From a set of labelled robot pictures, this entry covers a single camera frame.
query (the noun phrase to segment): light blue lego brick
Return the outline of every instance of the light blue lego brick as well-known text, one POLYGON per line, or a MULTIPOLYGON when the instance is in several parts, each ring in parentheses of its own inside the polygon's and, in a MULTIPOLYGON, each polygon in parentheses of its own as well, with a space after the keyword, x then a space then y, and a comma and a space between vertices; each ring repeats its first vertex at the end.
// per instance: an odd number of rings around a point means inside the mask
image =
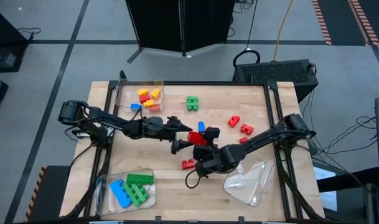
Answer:
POLYGON ((199 132, 204 133, 206 131, 206 127, 204 126, 203 121, 199 121, 199 132))
POLYGON ((135 111, 141 109, 142 106, 137 104, 137 103, 132 103, 130 107, 131 107, 131 111, 135 112, 135 111))
POLYGON ((121 187, 123 185, 123 183, 124 183, 123 180, 116 180, 110 184, 110 189, 114 193, 114 195, 115 195, 117 201, 119 202, 120 206, 122 208, 126 208, 129 205, 131 205, 132 201, 128 197, 128 194, 125 191, 125 189, 121 187))

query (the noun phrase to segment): wooden tabletop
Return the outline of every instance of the wooden tabletop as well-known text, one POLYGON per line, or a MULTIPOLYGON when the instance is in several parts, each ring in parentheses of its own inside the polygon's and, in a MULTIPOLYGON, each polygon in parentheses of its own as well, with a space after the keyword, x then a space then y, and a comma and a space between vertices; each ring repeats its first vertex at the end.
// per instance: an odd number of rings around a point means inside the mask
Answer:
MULTIPOLYGON (((299 113, 296 92, 292 83, 278 83, 279 96, 283 115, 299 113)), ((108 82, 93 82, 88 103, 103 108, 106 99, 108 82)), ((273 92, 270 91, 273 104, 274 120, 277 122, 273 92)), ((177 116, 182 123, 197 130, 199 121, 206 126, 221 129, 219 139, 215 143, 220 147, 237 143, 245 135, 239 127, 227 125, 232 115, 239 115, 243 123, 255 127, 253 137, 269 129, 268 114, 263 88, 260 86, 173 86, 164 87, 163 112, 157 114, 166 122, 167 116, 177 116), (187 111, 186 96, 199 97, 199 110, 187 111)), ((119 110, 118 116, 131 119, 133 114, 119 110)), ((177 138, 186 140, 187 134, 178 134, 177 138)), ((82 152, 90 144, 89 139, 79 140, 75 155, 82 152)), ((272 168, 266 182, 261 202, 251 207, 233 198, 223 189, 226 175, 212 174, 209 179, 202 179, 195 189, 188 189, 184 179, 189 171, 181 169, 181 161, 192 157, 191 148, 171 154, 168 141, 159 142, 155 139, 132 140, 117 131, 110 160, 109 174, 127 172, 149 167, 156 178, 157 202, 155 206, 133 212, 103 216, 104 219, 119 220, 154 220, 161 216, 162 220, 218 220, 237 221, 243 216, 246 221, 284 221, 284 212, 279 189, 276 166, 272 168)), ((82 155, 72 168, 63 199, 60 215, 72 210, 88 188, 95 150, 82 155)), ((249 154, 243 165, 251 165, 259 161, 274 161, 272 145, 267 145, 249 154)), ((297 186, 309 205, 321 216, 324 211, 319 197, 311 156, 302 148, 294 148, 292 161, 296 173, 297 186)), ((189 184, 195 184, 196 175, 190 177, 189 184)), ((296 216, 291 191, 287 188, 292 217, 296 216)), ((95 214, 95 205, 91 206, 91 214, 95 214)))

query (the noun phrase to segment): clear plastic bag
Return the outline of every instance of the clear plastic bag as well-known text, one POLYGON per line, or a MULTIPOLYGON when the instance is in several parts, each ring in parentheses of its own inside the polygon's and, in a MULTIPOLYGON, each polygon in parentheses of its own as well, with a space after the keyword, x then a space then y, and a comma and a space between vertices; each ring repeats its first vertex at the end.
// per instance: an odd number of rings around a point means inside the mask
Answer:
MULTIPOLYGON (((164 82, 163 81, 153 81, 153 82, 128 82, 126 79, 119 80, 116 85, 116 105, 123 109, 124 112, 135 113, 131 110, 131 104, 136 103, 141 105, 139 102, 138 90, 148 89, 149 96, 153 90, 159 89, 160 95, 154 100, 155 105, 159 105, 159 112, 163 110, 163 98, 164 98, 164 82)), ((142 107, 143 113, 157 113, 152 112, 149 108, 142 107)))
POLYGON ((261 194, 274 165, 273 160, 253 164, 242 161, 227 175, 223 185, 224 190, 239 201, 256 207, 261 202, 261 194))
POLYGON ((130 212, 139 209, 151 208, 156 203, 156 179, 154 178, 153 185, 143 185, 149 198, 139 207, 133 204, 127 208, 122 208, 113 191, 110 189, 110 184, 116 180, 126 181, 128 174, 153 175, 153 170, 145 168, 136 171, 123 172, 119 174, 101 175, 96 180, 96 213, 98 215, 111 215, 115 213, 130 212))

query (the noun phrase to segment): red lego brick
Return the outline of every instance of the red lego brick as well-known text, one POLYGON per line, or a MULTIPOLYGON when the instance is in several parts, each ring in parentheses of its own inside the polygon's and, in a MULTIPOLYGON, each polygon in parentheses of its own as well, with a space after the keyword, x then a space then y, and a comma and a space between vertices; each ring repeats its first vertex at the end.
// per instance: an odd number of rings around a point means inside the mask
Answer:
POLYGON ((195 167, 195 161, 189 159, 188 161, 182 161, 182 169, 190 169, 195 167))
POLYGON ((160 105, 153 105, 149 108, 149 112, 151 113, 158 113, 160 112, 160 105))
POLYGON ((247 135, 250 135, 254 131, 254 128, 247 124, 242 124, 240 131, 246 133, 247 135))
POLYGON ((139 102, 141 103, 145 103, 147 100, 150 100, 151 97, 150 96, 139 96, 139 102))
POLYGON ((207 145, 207 141, 203 138, 202 134, 195 131, 189 131, 188 142, 192 142, 195 145, 201 145, 201 146, 207 145))
POLYGON ((231 126, 231 128, 234 128, 235 125, 239 122, 239 120, 240 120, 239 116, 233 115, 232 118, 228 121, 228 124, 229 126, 231 126))
POLYGON ((240 144, 242 144, 242 143, 244 143, 247 140, 248 140, 247 137, 243 137, 243 138, 239 139, 239 142, 240 142, 240 144))

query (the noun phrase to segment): black metal frame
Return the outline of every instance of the black metal frame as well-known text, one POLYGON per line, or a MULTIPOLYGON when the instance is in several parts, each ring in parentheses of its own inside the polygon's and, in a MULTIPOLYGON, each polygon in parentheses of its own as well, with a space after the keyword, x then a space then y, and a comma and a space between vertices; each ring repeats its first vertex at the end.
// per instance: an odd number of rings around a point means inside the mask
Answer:
MULTIPOLYGON (((111 103, 112 91, 115 88, 115 86, 117 85, 117 83, 118 83, 118 81, 110 81, 109 82, 104 111, 109 111, 110 103, 111 103)), ((143 84, 146 84, 146 82, 128 82, 128 84, 130 84, 130 85, 143 85, 143 84)), ((213 85, 227 85, 227 86, 230 86, 230 85, 234 85, 234 86, 238 86, 238 85, 249 86, 250 85, 250 86, 262 86, 264 88, 264 95, 265 95, 265 101, 266 101, 266 107, 267 107, 269 125, 271 127, 274 125, 274 114, 273 114, 273 110, 272 110, 272 104, 271 104, 271 98, 270 98, 270 95, 269 95, 269 89, 272 89, 273 93, 274 93, 274 100, 275 100, 275 103, 276 103, 276 109, 278 111, 278 118, 281 119, 283 117, 281 102, 280 102, 279 93, 278 93, 278 87, 277 87, 276 83, 248 83, 248 82, 231 82, 231 81, 229 81, 229 82, 165 81, 164 84, 165 85, 212 85, 212 86, 213 85)), ((114 110, 113 110, 113 114, 117 115, 117 112, 118 112, 118 107, 115 105, 114 110)), ((106 153, 109 154, 109 155, 111 154, 111 148, 112 148, 112 145, 106 149, 106 153)), ((100 163, 101 150, 102 149, 99 149, 99 148, 96 149, 96 153, 95 153, 95 157, 94 157, 94 164, 93 164, 92 172, 91 172, 90 184, 93 181, 95 181, 95 177, 96 177, 96 174, 98 172, 99 163, 100 163)), ((278 160, 280 159, 280 152, 279 152, 279 148, 275 144, 274 144, 274 155, 275 155, 275 159, 277 161, 277 168, 278 169, 283 169, 284 168, 283 164, 281 162, 278 162, 278 160)), ((107 166, 109 166, 110 160, 104 161, 104 162, 107 163, 107 166)), ((287 165, 288 165, 288 172, 289 172, 290 179, 293 182, 294 186, 296 186, 296 178, 294 176, 294 168, 292 166, 292 159, 291 159, 291 155, 290 155, 289 152, 286 152, 286 162, 287 162, 287 165)), ((296 215, 297 215, 297 218, 292 218, 292 216, 290 214, 290 207, 289 207, 288 193, 286 191, 286 185, 285 185, 285 183, 283 181, 283 178, 281 177, 281 174, 279 172, 278 172, 278 176, 279 176, 279 185, 280 185, 280 189, 281 189, 281 196, 282 196, 282 203, 283 203, 283 209, 284 209, 284 216, 285 216, 286 221, 298 222, 298 223, 308 223, 308 222, 314 223, 315 220, 305 220, 305 219, 303 219, 302 208, 300 207, 300 204, 299 204, 299 202, 297 201, 296 198, 294 198, 294 204, 296 206, 296 215)), ((87 205, 85 207, 84 217, 89 216, 90 207, 91 207, 91 200, 87 203, 87 205)), ((239 219, 239 223, 260 223, 260 222, 245 222, 245 220, 244 220, 243 217, 238 217, 238 219, 239 219)), ((125 223, 126 222, 130 222, 130 223, 131 222, 132 223, 138 223, 138 222, 145 223, 144 221, 134 221, 134 220, 125 220, 124 222, 125 223)), ((154 223, 154 222, 161 223, 161 217, 156 217, 156 221, 150 221, 150 223, 154 223)), ((182 222, 188 222, 188 221, 187 220, 186 221, 170 221, 168 223, 182 223, 182 222)), ((325 220, 318 220, 316 222, 328 223, 325 220)), ((215 222, 199 222, 199 223, 236 223, 236 222, 218 222, 218 221, 215 221, 215 222)))

